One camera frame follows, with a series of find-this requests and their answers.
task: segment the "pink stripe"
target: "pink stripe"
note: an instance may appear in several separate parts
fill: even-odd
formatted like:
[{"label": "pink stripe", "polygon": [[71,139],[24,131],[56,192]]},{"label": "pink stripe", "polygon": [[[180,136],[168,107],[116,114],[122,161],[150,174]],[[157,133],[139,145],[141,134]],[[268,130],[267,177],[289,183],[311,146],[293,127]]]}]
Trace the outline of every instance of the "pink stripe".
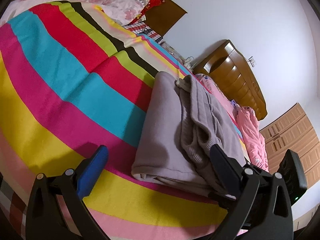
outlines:
[{"label": "pink stripe", "polygon": [[110,236],[139,240],[186,240],[205,236],[215,231],[218,225],[193,228],[160,227],[144,225],[106,216],[101,212],[90,209],[90,213],[104,232]]},{"label": "pink stripe", "polygon": [[0,129],[0,149],[4,162],[11,172],[12,178],[18,182],[22,190],[30,195],[33,182],[35,181],[35,174],[25,165],[22,159],[11,148],[2,130]]},{"label": "pink stripe", "polygon": [[166,54],[164,54],[162,51],[160,51],[159,49],[157,49],[157,48],[150,42],[150,40],[149,40],[148,38],[146,38],[144,35],[141,35],[141,36],[139,36],[139,37],[141,37],[142,40],[146,41],[153,50],[155,50],[158,54],[160,54],[162,57],[164,57],[172,66],[174,66],[176,69],[178,69],[184,76],[186,75],[186,74],[182,71],[182,69],[179,68],[179,66],[178,66],[177,64],[175,64],[171,59],[169,59]]},{"label": "pink stripe", "polygon": [[17,94],[35,119],[62,142],[85,158],[89,158],[99,145],[105,145],[109,150],[105,169],[113,174],[168,195],[213,203],[203,196],[134,179],[131,176],[131,166],[136,149],[99,126],[73,104],[62,101],[25,58],[9,24],[0,28],[0,36],[0,50]]}]

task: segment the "striped bedspread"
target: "striped bedspread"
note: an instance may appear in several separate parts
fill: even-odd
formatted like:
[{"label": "striped bedspread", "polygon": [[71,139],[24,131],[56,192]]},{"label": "striped bedspread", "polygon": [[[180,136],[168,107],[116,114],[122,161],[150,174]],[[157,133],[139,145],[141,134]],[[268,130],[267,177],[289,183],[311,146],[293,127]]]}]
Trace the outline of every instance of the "striped bedspread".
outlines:
[{"label": "striped bedspread", "polygon": [[131,176],[158,71],[189,74],[94,4],[42,4],[1,27],[0,157],[22,200],[36,174],[60,175],[106,145],[108,164],[84,202],[112,239],[214,231],[226,215],[216,203]]}]

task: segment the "wooden headboard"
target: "wooden headboard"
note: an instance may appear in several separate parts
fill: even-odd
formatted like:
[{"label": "wooden headboard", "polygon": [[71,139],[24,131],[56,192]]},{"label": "wooden headboard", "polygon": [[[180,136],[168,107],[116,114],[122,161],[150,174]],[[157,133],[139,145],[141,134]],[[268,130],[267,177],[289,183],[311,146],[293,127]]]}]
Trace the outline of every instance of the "wooden headboard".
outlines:
[{"label": "wooden headboard", "polygon": [[266,102],[258,82],[246,59],[230,40],[200,62],[193,73],[210,76],[229,100],[234,99],[240,106],[250,106],[258,120],[266,117]]},{"label": "wooden headboard", "polygon": [[146,12],[145,23],[156,33],[164,36],[187,12],[172,0],[165,0],[160,6]]}]

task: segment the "lavender blanket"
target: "lavender blanket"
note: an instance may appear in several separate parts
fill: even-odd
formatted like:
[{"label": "lavender blanket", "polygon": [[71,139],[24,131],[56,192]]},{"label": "lavender blanket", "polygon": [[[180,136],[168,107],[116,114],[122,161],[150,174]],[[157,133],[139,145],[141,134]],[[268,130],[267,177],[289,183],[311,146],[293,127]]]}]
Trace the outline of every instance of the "lavender blanket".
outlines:
[{"label": "lavender blanket", "polygon": [[225,194],[209,150],[218,143],[229,157],[245,164],[232,121],[193,77],[177,84],[166,72],[156,75],[132,175],[204,196],[212,190]]}]

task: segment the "plaid sheet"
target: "plaid sheet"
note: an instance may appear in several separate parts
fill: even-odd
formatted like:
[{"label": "plaid sheet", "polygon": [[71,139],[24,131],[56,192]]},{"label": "plaid sheet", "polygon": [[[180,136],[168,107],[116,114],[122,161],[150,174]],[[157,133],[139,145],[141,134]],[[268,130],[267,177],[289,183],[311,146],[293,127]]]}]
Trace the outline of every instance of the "plaid sheet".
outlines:
[{"label": "plaid sheet", "polygon": [[27,206],[0,173],[0,208],[16,232],[26,239]]},{"label": "plaid sheet", "polygon": [[163,40],[163,37],[156,33],[153,29],[151,29],[148,25],[144,22],[135,23],[131,25],[123,26],[123,28],[135,33],[135,34],[145,34],[152,38],[156,43],[160,43]]}]

